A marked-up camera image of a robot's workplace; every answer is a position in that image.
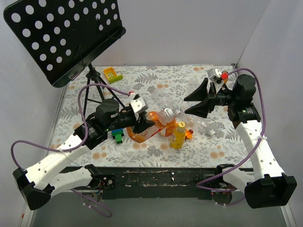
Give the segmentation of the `orange juice bottle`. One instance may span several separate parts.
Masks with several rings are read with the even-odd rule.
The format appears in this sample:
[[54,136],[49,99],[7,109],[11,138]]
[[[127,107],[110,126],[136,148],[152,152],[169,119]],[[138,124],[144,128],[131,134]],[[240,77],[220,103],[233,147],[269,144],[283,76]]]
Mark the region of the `orange juice bottle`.
[[222,71],[222,74],[221,74],[221,79],[223,80],[224,84],[227,83],[228,81],[228,78],[229,78],[229,75],[228,75],[228,72],[227,71]]

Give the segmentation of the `crushed orange label bottle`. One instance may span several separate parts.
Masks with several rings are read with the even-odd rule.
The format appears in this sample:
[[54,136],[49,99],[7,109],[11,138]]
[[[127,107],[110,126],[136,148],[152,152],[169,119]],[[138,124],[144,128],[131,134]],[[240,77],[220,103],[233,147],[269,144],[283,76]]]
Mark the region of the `crushed orange label bottle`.
[[143,121],[144,130],[142,132],[135,132],[134,127],[127,127],[126,131],[132,140],[143,143],[162,131],[174,120],[175,115],[170,108],[165,108],[159,112],[151,111],[145,114],[145,119]]

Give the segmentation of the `white blue bottle cap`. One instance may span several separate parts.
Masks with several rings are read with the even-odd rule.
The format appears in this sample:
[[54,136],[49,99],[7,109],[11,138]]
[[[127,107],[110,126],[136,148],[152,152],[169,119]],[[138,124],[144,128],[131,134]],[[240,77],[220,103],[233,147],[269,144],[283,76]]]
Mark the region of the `white blue bottle cap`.
[[166,114],[167,116],[169,116],[169,117],[174,117],[174,113],[173,113],[173,111],[172,111],[170,108],[165,108],[165,109],[164,109],[164,112],[165,112],[165,114]]

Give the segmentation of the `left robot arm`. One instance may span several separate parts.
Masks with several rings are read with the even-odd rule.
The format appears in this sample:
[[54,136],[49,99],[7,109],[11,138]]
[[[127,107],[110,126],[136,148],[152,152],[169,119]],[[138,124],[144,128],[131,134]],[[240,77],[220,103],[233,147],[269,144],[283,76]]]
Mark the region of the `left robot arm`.
[[53,153],[26,169],[17,168],[13,176],[28,207],[39,209],[53,196],[76,187],[99,188],[103,175],[93,164],[72,172],[61,171],[107,140],[110,131],[129,127],[143,132],[152,127],[154,123],[145,116],[147,109],[142,97],[131,100],[123,109],[116,100],[105,99]]

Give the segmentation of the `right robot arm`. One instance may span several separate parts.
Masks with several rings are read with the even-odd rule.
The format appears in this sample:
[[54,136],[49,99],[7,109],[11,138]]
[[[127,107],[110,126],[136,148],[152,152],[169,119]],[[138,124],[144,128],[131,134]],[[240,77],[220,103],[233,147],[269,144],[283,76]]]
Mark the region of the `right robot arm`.
[[224,84],[218,88],[222,78],[202,84],[185,97],[185,101],[197,101],[186,114],[206,118],[215,106],[227,106],[228,116],[240,135],[248,152],[237,165],[218,165],[213,177],[196,183],[196,187],[210,190],[207,182],[214,181],[220,188],[231,185],[244,194],[248,205],[253,208],[285,206],[297,187],[294,176],[286,175],[276,161],[265,137],[266,118],[256,110],[252,100],[260,89],[256,77],[242,74],[229,90]]

